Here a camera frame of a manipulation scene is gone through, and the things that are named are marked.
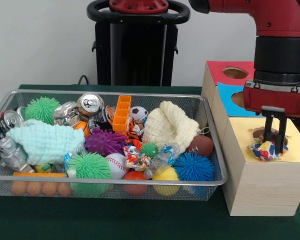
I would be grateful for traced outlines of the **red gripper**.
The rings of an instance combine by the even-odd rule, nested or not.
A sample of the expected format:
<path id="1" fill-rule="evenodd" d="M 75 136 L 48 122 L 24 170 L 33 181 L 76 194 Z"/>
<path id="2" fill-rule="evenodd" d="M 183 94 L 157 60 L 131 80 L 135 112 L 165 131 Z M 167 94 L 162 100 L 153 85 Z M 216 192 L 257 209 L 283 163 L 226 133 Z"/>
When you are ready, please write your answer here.
<path id="1" fill-rule="evenodd" d="M 300 92 L 273 91 L 245 86 L 243 88 L 244 107 L 248 111 L 261 113 L 266 118 L 263 142 L 273 140 L 273 115 L 270 111 L 283 112 L 279 114 L 279 130 L 275 137 L 275 153 L 283 153 L 287 117 L 300 118 Z"/>

